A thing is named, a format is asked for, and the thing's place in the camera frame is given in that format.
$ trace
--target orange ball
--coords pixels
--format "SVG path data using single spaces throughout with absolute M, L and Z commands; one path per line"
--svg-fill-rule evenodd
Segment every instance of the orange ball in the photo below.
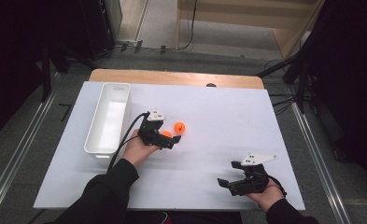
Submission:
M 163 136 L 167 136 L 167 137 L 172 138 L 172 134 L 171 134 L 170 132 L 168 132 L 168 131 L 163 131 L 161 134 L 162 134 Z
M 183 122 L 177 122 L 174 126 L 175 133 L 182 134 L 186 129 L 186 126 Z

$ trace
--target hand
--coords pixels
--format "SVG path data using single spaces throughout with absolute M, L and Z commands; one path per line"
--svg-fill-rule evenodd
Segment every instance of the hand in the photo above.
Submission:
M 138 130 L 134 130 L 131 135 L 131 138 L 134 138 L 127 143 L 127 147 L 122 155 L 125 160 L 129 161 L 136 168 L 142 164 L 151 153 L 160 148 L 157 146 L 146 146 L 142 139 L 137 137 L 137 133 Z
M 268 181 L 268 185 L 262 193 L 249 193 L 247 197 L 258 203 L 264 212 L 267 212 L 274 203 L 284 198 L 279 186 L 272 179 Z

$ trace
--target white tabletop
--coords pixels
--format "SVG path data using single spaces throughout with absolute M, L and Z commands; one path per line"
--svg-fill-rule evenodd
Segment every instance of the white tabletop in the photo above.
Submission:
M 84 151 L 102 82 L 85 82 L 64 130 L 34 208 L 65 208 L 80 197 L 88 181 L 106 168 Z M 304 210 L 303 198 L 265 90 L 131 84 L 130 123 L 157 108 L 167 117 L 160 131 L 186 124 L 173 149 L 150 155 L 139 167 L 140 178 L 128 207 L 162 210 L 248 210 L 259 207 L 247 197 L 232 196 L 217 178 L 244 179 L 231 161 L 248 152 L 277 155 L 264 164 L 288 193 L 288 201 Z

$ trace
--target white plastic tray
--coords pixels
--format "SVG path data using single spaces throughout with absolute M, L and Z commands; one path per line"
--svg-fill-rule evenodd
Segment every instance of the white plastic tray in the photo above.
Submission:
M 130 86 L 106 83 L 102 87 L 84 149 L 102 165 L 108 165 L 128 129 L 131 112 Z

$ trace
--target person's left hand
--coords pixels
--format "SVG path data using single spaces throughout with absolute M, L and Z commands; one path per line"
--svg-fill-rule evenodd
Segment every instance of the person's left hand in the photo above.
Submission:
M 127 143 L 127 147 L 125 148 L 124 154 L 122 157 L 129 161 L 135 168 L 137 168 L 140 164 L 142 164 L 148 156 L 160 149 L 157 146 L 146 146 L 140 137 L 137 137 L 138 130 L 134 130 L 131 139 Z

